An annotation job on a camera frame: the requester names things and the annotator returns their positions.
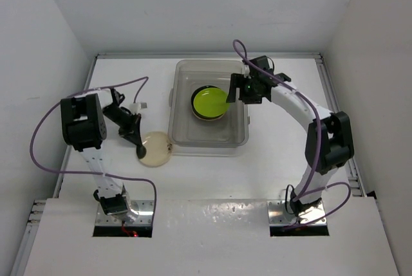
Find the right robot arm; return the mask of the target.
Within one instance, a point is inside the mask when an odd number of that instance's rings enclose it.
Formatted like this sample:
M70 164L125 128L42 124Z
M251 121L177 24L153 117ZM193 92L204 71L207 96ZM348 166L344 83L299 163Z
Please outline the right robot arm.
M353 158L351 123L345 112L334 113L304 95L289 76L275 73L268 61L265 55L244 59L248 73L231 75L226 101L239 100L249 105L261 104L267 99L286 111L306 131L306 170L296 186L286 188L285 196L286 211L297 217L318 205L331 177Z

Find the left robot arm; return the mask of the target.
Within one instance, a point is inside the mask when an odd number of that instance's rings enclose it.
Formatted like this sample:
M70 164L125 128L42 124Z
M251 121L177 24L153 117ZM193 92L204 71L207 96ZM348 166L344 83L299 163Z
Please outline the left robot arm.
M132 224L139 211L129 198L122 182L107 175L108 165L103 152L107 138L105 118L118 126L118 135L136 147L138 159L146 156L142 143L140 113L122 107L125 96L114 88L87 92L85 95L64 98L60 101L62 136L83 157L97 185L93 197L100 203L105 215Z

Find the yellow brown plate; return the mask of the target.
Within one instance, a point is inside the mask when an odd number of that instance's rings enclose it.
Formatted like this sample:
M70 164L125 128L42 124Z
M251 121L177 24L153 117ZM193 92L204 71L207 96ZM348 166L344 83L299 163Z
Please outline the yellow brown plate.
M195 117L197 119L202 120L202 121L206 121L206 122L217 121L217 120L223 118L223 116L224 116L224 114L219 115L219 116L212 116L212 117L207 117L207 116L202 116L202 115L195 115Z

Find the cream plate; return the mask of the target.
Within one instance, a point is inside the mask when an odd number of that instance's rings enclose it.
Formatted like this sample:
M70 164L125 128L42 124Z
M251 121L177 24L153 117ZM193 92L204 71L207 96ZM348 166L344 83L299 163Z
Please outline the cream plate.
M173 143L165 132L148 132L143 136L142 143L146 149L146 154L139 161L146 167L160 167L170 160Z

